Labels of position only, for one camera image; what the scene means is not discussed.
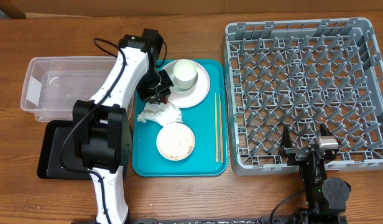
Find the small white dish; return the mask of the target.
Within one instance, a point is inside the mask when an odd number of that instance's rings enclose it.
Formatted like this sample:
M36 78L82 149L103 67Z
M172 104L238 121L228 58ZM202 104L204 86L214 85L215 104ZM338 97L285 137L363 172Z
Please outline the small white dish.
M182 123L171 123L159 131L156 146L165 159L181 161L193 152L195 136L188 126Z

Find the white napkin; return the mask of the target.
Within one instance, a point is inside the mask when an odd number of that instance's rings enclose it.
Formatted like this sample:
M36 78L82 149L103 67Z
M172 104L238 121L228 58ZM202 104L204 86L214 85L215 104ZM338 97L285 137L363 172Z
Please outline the white napkin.
M137 122L153 121L162 127L172 123L183 123L182 112L171 103L146 103L137 115Z

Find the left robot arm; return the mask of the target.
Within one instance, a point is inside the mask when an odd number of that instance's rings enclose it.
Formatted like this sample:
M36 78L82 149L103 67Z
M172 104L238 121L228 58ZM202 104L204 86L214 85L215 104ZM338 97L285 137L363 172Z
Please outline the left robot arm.
M73 129L66 138L89 174L98 213L95 223L127 223L123 175L130 157L132 138L127 106L137 93L146 103L164 103L173 86L168 73L157 64L166 47L155 29L141 36L126 34L115 45L116 62L100 89L88 100L73 106Z

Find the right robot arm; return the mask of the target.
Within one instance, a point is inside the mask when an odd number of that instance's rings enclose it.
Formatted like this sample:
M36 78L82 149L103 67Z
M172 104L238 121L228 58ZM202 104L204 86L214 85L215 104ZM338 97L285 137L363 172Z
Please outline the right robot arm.
M340 178L328 177L325 169L327 162L336 159L340 146L340 142L327 126L321 123L320 135L315 142L297 149L293 147L288 126L284 126L279 155L288 158L288 166L299 167L303 189L276 205L269 217L271 223L274 222L274 213L281 205L301 194L306 196L307 207L297 209L286 223L347 222L341 213L346 211L351 186Z

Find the red snack wrapper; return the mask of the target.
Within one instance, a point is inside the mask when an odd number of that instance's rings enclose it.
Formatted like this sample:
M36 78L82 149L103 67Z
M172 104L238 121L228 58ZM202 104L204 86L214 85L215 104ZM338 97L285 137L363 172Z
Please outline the red snack wrapper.
M161 99L160 99L160 102L161 102L161 103L164 103L164 104L167 104L167 100L166 100L165 97L161 98Z

